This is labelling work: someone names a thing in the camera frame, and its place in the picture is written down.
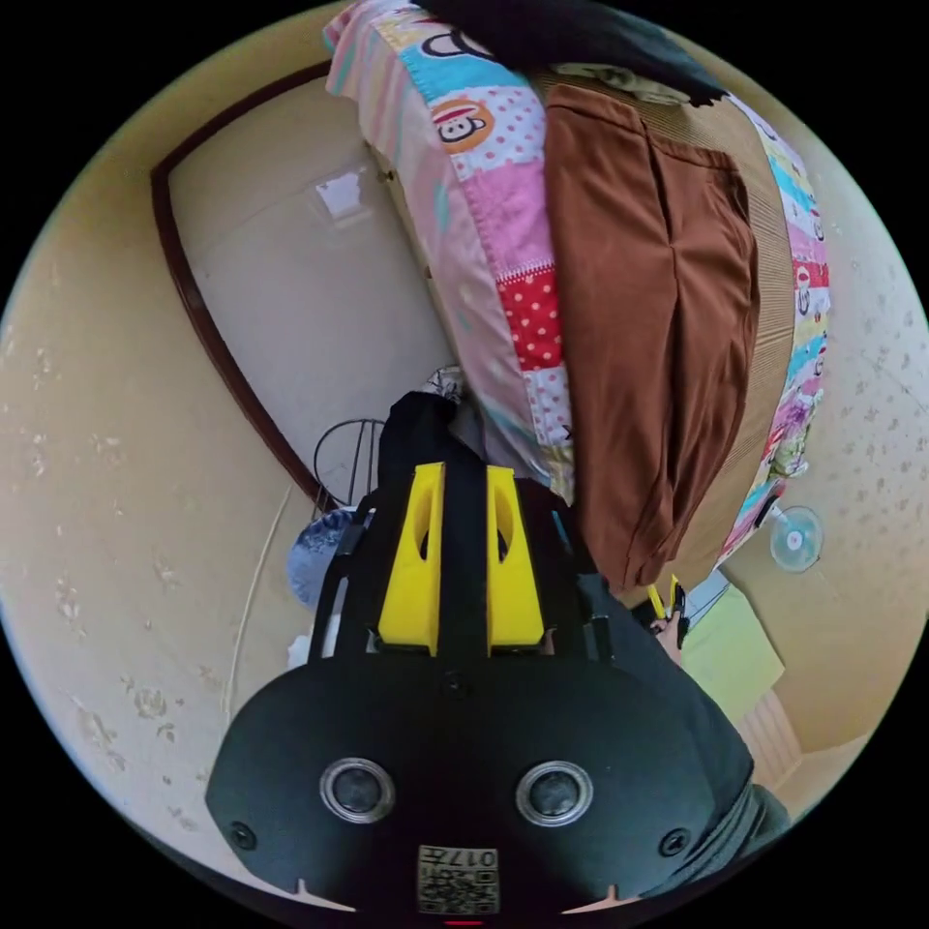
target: red polka dot patch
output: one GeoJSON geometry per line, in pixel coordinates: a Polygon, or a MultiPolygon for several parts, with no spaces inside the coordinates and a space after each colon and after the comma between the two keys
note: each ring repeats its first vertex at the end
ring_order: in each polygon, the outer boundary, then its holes
{"type": "Polygon", "coordinates": [[[497,282],[522,371],[543,371],[561,364],[561,320],[554,269],[542,268],[497,282]]]}

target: yellow object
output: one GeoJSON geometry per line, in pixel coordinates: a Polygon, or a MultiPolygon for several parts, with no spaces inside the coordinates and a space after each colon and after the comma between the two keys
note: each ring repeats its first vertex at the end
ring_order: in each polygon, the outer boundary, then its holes
{"type": "Polygon", "coordinates": [[[545,635],[513,471],[487,469],[488,649],[538,645],[545,635]],[[497,533],[506,555],[501,559],[497,533]]]}
{"type": "Polygon", "coordinates": [[[386,644],[424,645],[433,657],[438,648],[444,498],[445,465],[418,465],[377,625],[386,644]],[[429,542],[423,557],[427,532],[429,542]]]}
{"type": "Polygon", "coordinates": [[[648,599],[651,601],[651,609],[655,611],[655,618],[662,619],[667,616],[665,611],[665,602],[658,593],[658,588],[654,584],[648,585],[648,599]]]}
{"type": "Polygon", "coordinates": [[[648,585],[648,599],[651,601],[651,609],[655,611],[656,619],[668,619],[671,615],[671,610],[674,609],[674,595],[677,593],[677,589],[680,587],[680,581],[677,579],[677,576],[671,575],[671,599],[668,601],[668,605],[665,606],[665,601],[661,599],[661,594],[658,592],[658,587],[655,584],[648,585]]]}
{"type": "Polygon", "coordinates": [[[784,673],[751,604],[731,584],[687,634],[681,664],[733,723],[784,673]]]}

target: screw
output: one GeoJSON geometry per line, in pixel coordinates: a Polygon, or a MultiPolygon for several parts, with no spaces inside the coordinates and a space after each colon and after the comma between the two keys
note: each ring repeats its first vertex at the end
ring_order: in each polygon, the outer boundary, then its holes
{"type": "Polygon", "coordinates": [[[658,846],[658,853],[663,858],[673,858],[687,848],[690,843],[690,832],[687,829],[672,829],[658,846]]]}
{"type": "Polygon", "coordinates": [[[448,697],[449,700],[464,700],[469,696],[471,688],[461,674],[449,671],[442,679],[441,692],[442,696],[448,697]]]}
{"type": "Polygon", "coordinates": [[[255,834],[244,823],[233,823],[229,830],[232,844],[243,852],[250,852],[257,844],[255,834]]]}

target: wire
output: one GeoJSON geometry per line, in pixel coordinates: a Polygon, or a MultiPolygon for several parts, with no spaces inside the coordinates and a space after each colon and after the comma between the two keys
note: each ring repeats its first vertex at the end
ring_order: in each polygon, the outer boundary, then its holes
{"type": "Polygon", "coordinates": [[[235,677],[239,670],[239,656],[242,652],[242,641],[245,639],[245,628],[249,623],[249,616],[252,613],[252,603],[255,600],[255,591],[258,588],[258,579],[261,577],[261,572],[268,560],[268,552],[271,550],[271,542],[274,540],[274,537],[277,534],[278,525],[281,522],[281,517],[284,515],[284,509],[287,506],[287,502],[290,500],[290,492],[292,490],[293,485],[288,484],[284,494],[284,499],[281,501],[281,506],[278,507],[278,513],[274,518],[274,522],[271,523],[271,530],[268,532],[268,537],[264,540],[264,548],[261,550],[261,555],[258,558],[258,564],[255,566],[255,574],[252,577],[252,586],[249,587],[249,595],[245,598],[245,609],[242,611],[242,619],[239,622],[239,631],[235,637],[235,649],[232,652],[232,667],[229,669],[229,679],[226,682],[225,691],[223,693],[223,712],[225,713],[225,722],[227,726],[232,721],[232,693],[235,689],[235,677]]]}

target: person's hand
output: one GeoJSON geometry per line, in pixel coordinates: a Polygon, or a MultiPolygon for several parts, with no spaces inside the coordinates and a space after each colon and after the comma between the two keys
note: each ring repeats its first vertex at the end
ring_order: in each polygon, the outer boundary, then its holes
{"type": "Polygon", "coordinates": [[[680,623],[680,611],[671,614],[670,619],[656,619],[651,624],[651,630],[655,633],[655,639],[659,645],[665,649],[668,657],[680,667],[681,654],[680,648],[677,647],[677,627],[680,623]]]}

